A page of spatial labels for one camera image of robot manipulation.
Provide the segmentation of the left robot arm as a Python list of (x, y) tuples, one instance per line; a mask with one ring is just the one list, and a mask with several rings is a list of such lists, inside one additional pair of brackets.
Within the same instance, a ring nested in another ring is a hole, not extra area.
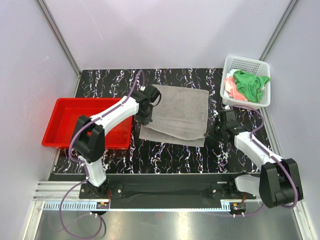
[(77, 119), (69, 150), (78, 155), (74, 161), (84, 166), (86, 184), (95, 197), (103, 198), (108, 193), (109, 181), (102, 164), (106, 135), (129, 117), (135, 117), (137, 123), (144, 126), (151, 123), (153, 104), (161, 99), (160, 91), (149, 85), (96, 115), (82, 115)]

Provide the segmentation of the grey towel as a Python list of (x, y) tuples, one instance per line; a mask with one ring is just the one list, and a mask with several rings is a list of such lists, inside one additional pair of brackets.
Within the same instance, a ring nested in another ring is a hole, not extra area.
[(140, 127), (139, 138), (152, 142), (203, 147), (208, 126), (209, 91), (154, 85), (161, 100), (152, 110), (152, 122)]

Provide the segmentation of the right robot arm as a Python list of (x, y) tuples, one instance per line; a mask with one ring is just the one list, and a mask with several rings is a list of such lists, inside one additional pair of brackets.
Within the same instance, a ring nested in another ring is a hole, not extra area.
[(298, 163), (283, 158), (263, 145), (254, 135), (260, 127), (248, 131), (233, 109), (218, 112), (213, 128), (207, 133), (210, 142), (228, 143), (243, 152), (257, 166), (259, 176), (240, 173), (227, 185), (228, 195), (239, 198), (244, 193), (259, 197), (268, 208), (294, 208), (303, 199)]

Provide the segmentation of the green towel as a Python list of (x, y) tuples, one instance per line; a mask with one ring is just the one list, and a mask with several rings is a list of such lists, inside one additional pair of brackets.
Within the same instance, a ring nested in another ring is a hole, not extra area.
[(265, 85), (271, 81), (269, 76), (256, 76), (243, 70), (236, 70), (233, 78), (237, 91), (253, 103), (260, 102)]

